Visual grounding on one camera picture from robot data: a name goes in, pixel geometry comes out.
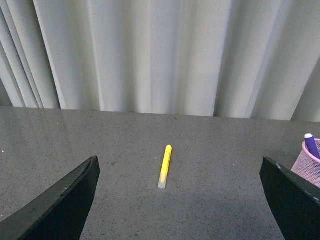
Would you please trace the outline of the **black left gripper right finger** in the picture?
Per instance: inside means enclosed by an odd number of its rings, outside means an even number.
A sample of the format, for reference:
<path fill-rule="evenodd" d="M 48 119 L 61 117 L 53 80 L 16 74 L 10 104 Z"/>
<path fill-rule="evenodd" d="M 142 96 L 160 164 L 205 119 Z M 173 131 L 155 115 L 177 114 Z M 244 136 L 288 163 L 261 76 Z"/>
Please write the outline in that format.
<path fill-rule="evenodd" d="M 265 197 L 286 240 L 320 238 L 320 188 L 269 157 L 259 172 Z"/>

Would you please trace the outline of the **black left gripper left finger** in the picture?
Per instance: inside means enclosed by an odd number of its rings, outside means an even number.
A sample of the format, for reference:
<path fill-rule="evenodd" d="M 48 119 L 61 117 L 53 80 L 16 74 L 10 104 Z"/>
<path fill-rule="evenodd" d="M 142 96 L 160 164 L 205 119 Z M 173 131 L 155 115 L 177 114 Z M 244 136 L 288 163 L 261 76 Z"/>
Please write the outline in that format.
<path fill-rule="evenodd" d="M 100 176 L 97 156 L 0 223 L 2 240 L 78 240 L 91 210 Z"/>

